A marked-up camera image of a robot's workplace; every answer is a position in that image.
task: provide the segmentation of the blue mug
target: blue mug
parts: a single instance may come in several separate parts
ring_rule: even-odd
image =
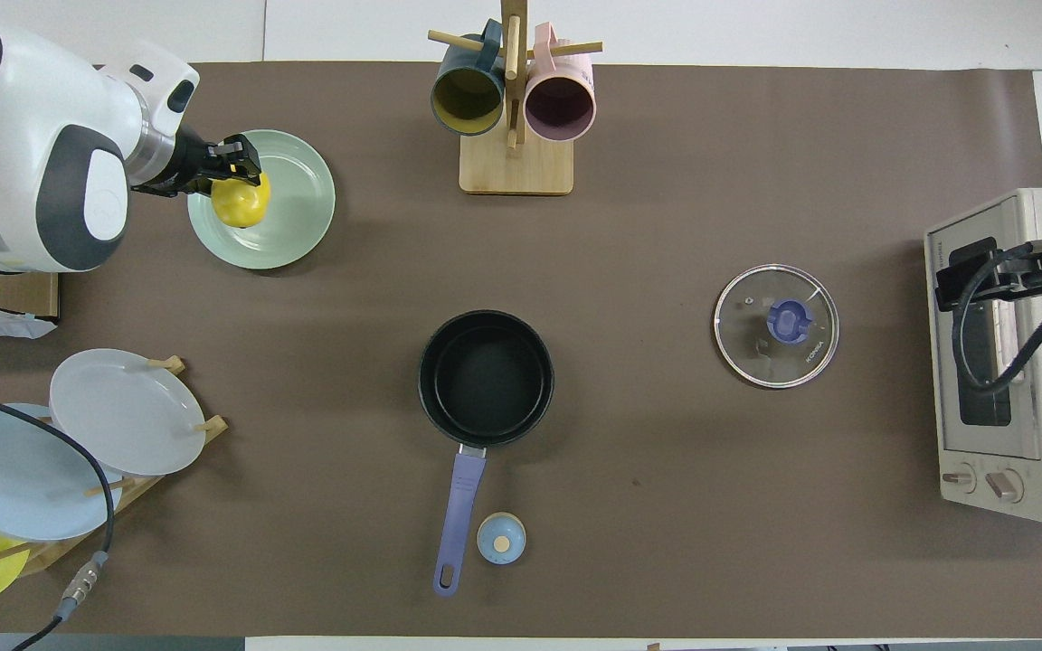
[[[490,20],[480,36],[480,51],[450,45],[433,82],[431,104],[437,122],[460,135],[477,135],[496,126],[504,114],[504,59],[501,24]]]

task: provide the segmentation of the oven knob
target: oven knob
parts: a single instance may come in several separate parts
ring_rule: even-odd
[[[988,479],[988,485],[995,492],[1000,502],[1016,503],[1024,499],[1024,479],[1016,470],[1004,470],[1001,473],[988,473],[984,477]]]
[[[956,471],[943,473],[940,478],[944,483],[958,485],[963,492],[975,492],[975,470],[967,462],[960,462]]]

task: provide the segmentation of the purple handle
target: purple handle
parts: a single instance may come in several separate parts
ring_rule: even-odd
[[[457,453],[452,460],[452,483],[449,486],[448,509],[445,510],[442,550],[437,555],[437,572],[433,574],[433,591],[442,597],[456,594],[464,545],[469,540],[469,524],[472,522],[472,500],[476,499],[476,486],[480,485],[483,472],[483,456]]]

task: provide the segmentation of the yellow lemon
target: yellow lemon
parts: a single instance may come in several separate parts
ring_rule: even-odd
[[[271,198],[272,184],[265,173],[259,174],[259,185],[240,181],[239,178],[212,181],[212,209],[220,222],[228,226],[245,228],[260,223]]]

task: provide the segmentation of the green plate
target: green plate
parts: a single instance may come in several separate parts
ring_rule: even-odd
[[[323,157],[291,133],[244,131],[272,182],[264,221],[247,228],[220,222],[212,199],[188,196],[188,216],[200,243],[224,262],[244,269],[276,269],[307,255],[327,232],[336,209],[336,186]]]

